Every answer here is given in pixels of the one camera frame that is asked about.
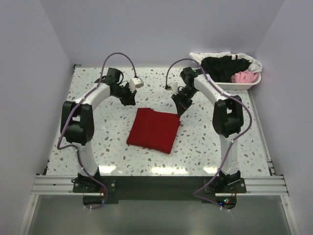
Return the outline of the red t shirt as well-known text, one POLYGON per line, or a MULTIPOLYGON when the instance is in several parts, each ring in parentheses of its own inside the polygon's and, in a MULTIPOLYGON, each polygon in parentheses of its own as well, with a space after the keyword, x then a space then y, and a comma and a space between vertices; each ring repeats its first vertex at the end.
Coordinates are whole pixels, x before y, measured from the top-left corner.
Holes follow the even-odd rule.
POLYGON ((170 154, 179 126, 177 114, 139 108, 127 144, 170 154))

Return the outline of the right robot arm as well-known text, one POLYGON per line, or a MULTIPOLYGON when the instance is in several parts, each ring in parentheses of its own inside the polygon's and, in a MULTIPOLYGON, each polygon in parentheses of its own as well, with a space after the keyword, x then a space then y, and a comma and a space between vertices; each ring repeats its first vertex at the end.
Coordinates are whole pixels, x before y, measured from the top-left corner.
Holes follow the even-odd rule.
POLYGON ((180 77, 185 83, 183 88, 176 83, 171 85, 178 116, 182 116, 192 105, 192 98, 197 92, 202 93, 214 106, 212 125, 220 137, 222 155, 218 187, 223 192, 230 192, 241 178, 237 144, 232 143, 232 139, 240 133, 244 124, 243 107, 238 103, 242 100, 225 92, 200 69, 184 68, 180 77))

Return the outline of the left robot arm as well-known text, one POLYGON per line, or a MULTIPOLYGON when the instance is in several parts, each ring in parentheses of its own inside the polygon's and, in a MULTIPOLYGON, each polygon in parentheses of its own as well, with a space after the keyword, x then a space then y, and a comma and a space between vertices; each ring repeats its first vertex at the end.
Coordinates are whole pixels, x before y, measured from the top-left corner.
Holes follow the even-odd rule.
POLYGON ((65 101, 62 106, 60 137, 57 149, 72 147, 76 152, 79 177, 86 177, 84 186, 90 192, 101 188, 99 168, 93 156, 91 140, 95 132, 93 112, 107 98, 113 96, 124 106, 135 105, 136 89, 143 81, 135 75, 124 80, 123 72, 109 68, 95 86, 75 101, 65 101))

